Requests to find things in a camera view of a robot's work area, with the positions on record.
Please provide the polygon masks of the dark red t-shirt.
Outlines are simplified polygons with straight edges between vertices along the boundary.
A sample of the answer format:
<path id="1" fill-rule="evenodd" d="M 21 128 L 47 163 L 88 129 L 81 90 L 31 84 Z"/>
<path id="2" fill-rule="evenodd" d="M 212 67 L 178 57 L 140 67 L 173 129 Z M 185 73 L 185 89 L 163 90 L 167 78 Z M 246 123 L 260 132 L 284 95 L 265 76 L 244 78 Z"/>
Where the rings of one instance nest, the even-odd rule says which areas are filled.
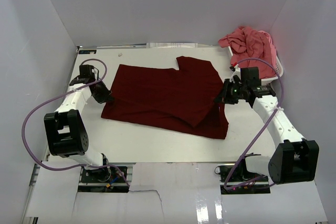
<path id="1" fill-rule="evenodd" d="M 114 100 L 101 117 L 214 139 L 225 139 L 228 120 L 216 102 L 223 81 L 212 63 L 176 59 L 178 69 L 119 65 L 111 86 Z"/>

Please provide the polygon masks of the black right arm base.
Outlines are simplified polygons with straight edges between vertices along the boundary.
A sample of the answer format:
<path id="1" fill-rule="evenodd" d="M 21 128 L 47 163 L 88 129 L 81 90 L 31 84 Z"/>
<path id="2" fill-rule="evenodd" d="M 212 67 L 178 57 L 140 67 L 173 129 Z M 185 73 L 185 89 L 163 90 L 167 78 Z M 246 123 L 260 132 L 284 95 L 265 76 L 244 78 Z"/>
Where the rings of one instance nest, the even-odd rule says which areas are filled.
<path id="1" fill-rule="evenodd" d="M 236 186 L 240 183 L 244 183 L 243 186 L 236 187 L 231 190 L 224 188 L 224 182 L 228 176 L 233 165 L 219 165 L 214 169 L 214 173 L 220 177 L 220 192 L 222 195 L 250 195 L 250 194 L 269 194 L 269 180 L 268 177 L 263 176 L 261 179 L 247 183 L 248 180 L 257 178 L 260 175 L 257 173 L 251 173 L 246 168 L 238 167 L 230 177 L 227 187 Z"/>

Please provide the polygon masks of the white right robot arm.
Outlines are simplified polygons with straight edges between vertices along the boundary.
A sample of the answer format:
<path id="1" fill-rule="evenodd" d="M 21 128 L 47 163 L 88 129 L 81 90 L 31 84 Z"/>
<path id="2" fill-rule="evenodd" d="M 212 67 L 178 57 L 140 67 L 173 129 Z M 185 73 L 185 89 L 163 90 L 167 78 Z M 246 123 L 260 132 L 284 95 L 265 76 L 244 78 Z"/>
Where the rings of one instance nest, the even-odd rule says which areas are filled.
<path id="1" fill-rule="evenodd" d="M 225 79 L 216 100 L 222 104 L 237 104 L 239 100 L 245 100 L 264 123 L 252 143 L 267 130 L 276 149 L 271 157 L 243 151 L 225 182 L 229 181 L 235 169 L 245 182 L 256 174 L 269 177 L 276 185 L 314 180 L 319 156 L 317 142 L 307 140 L 293 126 L 273 88 L 262 84 L 258 68 L 231 67 L 231 70 L 233 74 Z"/>

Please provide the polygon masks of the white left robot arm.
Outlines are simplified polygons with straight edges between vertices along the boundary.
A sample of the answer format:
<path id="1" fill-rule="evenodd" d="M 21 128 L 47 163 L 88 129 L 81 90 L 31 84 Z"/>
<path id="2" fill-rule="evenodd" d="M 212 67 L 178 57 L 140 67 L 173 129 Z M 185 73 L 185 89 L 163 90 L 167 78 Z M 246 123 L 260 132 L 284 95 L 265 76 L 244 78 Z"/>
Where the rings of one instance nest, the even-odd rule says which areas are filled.
<path id="1" fill-rule="evenodd" d="M 44 125 L 51 155 L 70 158 L 79 164 L 94 166 L 93 176 L 101 182 L 110 178 L 107 158 L 89 146 L 89 136 L 81 113 L 90 98 L 99 104 L 112 102 L 111 91 L 99 79 L 99 70 L 80 65 L 79 75 L 69 85 L 70 92 L 61 106 L 44 116 Z"/>

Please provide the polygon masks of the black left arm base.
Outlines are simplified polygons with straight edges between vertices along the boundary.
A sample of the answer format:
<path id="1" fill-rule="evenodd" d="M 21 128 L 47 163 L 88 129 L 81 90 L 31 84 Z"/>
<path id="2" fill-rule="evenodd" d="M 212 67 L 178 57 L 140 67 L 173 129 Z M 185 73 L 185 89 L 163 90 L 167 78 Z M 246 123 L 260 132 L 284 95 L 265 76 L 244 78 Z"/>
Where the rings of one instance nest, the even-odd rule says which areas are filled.
<path id="1" fill-rule="evenodd" d="M 128 193 L 131 184 L 132 166 L 118 166 L 117 169 L 110 167 L 103 170 L 81 170 L 78 192 L 80 193 Z"/>

